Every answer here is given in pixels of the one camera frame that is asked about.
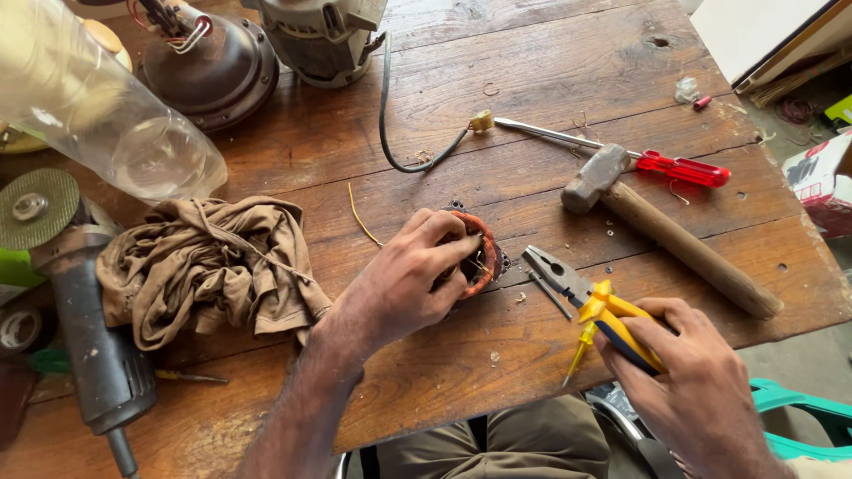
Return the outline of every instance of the trousers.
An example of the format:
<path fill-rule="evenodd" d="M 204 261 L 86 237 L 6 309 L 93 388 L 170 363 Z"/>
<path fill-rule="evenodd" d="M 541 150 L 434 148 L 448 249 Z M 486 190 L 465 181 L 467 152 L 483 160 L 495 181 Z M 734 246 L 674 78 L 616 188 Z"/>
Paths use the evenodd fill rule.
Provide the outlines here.
<path fill-rule="evenodd" d="M 607 479 L 609 446 L 578 395 L 489 414 L 486 441 L 462 421 L 379 444 L 382 479 Z"/>

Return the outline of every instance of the yellow wire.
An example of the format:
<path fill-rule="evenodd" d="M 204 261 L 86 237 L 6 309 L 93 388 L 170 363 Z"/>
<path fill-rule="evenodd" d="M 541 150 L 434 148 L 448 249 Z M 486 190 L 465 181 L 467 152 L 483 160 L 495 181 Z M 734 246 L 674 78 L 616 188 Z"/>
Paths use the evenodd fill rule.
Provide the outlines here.
<path fill-rule="evenodd" d="M 361 222 L 361 218 L 358 218 L 358 212 L 355 211 L 355 198 L 352 197 L 352 183 L 346 183 L 349 186 L 349 203 L 352 205 L 352 214 L 355 215 L 355 221 L 361 226 L 361 229 L 364 230 L 364 233 L 367 233 L 367 236 L 370 237 L 371 240 L 375 241 L 377 245 L 384 246 L 375 236 L 370 234 L 370 231 L 367 230 L 367 227 L 364 226 L 364 223 Z"/>

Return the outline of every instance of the red screwdriver handle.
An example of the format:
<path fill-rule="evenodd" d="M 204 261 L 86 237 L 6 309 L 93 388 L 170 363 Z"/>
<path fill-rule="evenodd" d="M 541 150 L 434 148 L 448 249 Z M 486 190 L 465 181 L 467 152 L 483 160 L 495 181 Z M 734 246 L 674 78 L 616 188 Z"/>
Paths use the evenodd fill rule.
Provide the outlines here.
<path fill-rule="evenodd" d="M 728 182 L 731 170 L 722 166 L 701 163 L 688 158 L 666 158 L 653 150 L 645 150 L 636 160 L 636 166 L 643 170 L 662 171 L 678 180 L 698 183 L 709 188 L 719 188 Z"/>

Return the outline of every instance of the right hand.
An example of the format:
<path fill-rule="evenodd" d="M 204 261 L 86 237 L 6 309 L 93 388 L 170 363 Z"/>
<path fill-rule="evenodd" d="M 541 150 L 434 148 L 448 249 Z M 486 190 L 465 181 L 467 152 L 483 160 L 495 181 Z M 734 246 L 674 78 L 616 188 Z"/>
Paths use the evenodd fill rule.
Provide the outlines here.
<path fill-rule="evenodd" d="M 648 376 L 601 333 L 595 346 L 648 428 L 703 479 L 795 479 L 766 445 L 745 363 L 707 316 L 682 299 L 645 298 L 635 305 L 680 332 L 675 336 L 648 318 L 620 318 L 669 373 Z"/>

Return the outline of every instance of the hammer head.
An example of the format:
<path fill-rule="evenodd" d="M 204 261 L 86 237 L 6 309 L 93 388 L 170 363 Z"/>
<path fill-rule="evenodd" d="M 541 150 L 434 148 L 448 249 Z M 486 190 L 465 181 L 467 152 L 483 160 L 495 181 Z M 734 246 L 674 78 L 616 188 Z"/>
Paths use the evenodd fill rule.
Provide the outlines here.
<path fill-rule="evenodd" d="M 630 155 L 624 147 L 615 143 L 604 145 L 562 189 L 562 205 L 572 213 L 588 212 L 629 164 Z"/>

